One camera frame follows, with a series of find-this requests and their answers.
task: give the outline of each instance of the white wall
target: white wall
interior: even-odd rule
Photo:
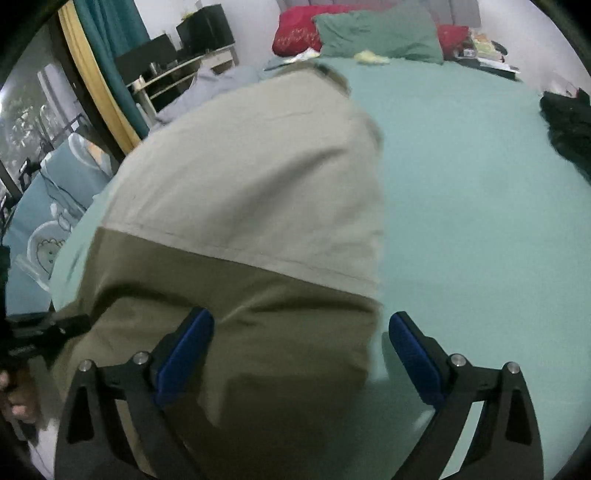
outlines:
[[[531,87],[549,89],[557,75],[591,93],[591,77],[569,42],[530,0],[479,0],[482,29],[509,51]]]
[[[236,40],[241,64],[260,66],[272,56],[271,45],[279,22],[275,0],[204,0],[203,5],[221,3]],[[151,38],[166,32],[178,48],[176,26],[185,13],[195,11],[196,0],[135,0]]]

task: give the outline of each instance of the cartoon print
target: cartoon print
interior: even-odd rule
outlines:
[[[68,138],[70,151],[83,165],[94,170],[102,170],[109,178],[113,177],[111,158],[101,148],[78,134]]]
[[[37,261],[50,278],[53,273],[53,265],[56,262],[57,254],[65,243],[65,240],[51,238],[49,240],[43,239],[37,244]]]
[[[50,211],[54,220],[37,227],[29,237],[27,253],[17,256],[17,265],[46,291],[49,291],[57,255],[77,224],[70,212],[58,203],[53,203]]]

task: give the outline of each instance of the grey headboard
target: grey headboard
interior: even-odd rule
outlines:
[[[465,25],[480,27],[480,8],[478,0],[405,0],[418,1],[424,5],[440,24]],[[282,12],[299,5],[332,5],[332,4],[392,4],[397,0],[277,0]]]

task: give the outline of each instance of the yellow curtain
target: yellow curtain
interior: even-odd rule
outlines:
[[[84,80],[86,88],[90,92],[100,115],[107,124],[115,141],[125,155],[131,152],[140,143],[140,138],[129,124],[123,112],[113,98],[105,78],[92,53],[88,39],[78,18],[73,0],[70,0],[60,12],[61,28],[64,31],[66,42],[74,63]]]

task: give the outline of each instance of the teal curtain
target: teal curtain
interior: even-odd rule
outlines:
[[[123,83],[115,59],[150,40],[134,0],[74,0],[80,23],[113,97],[141,138],[148,125]]]

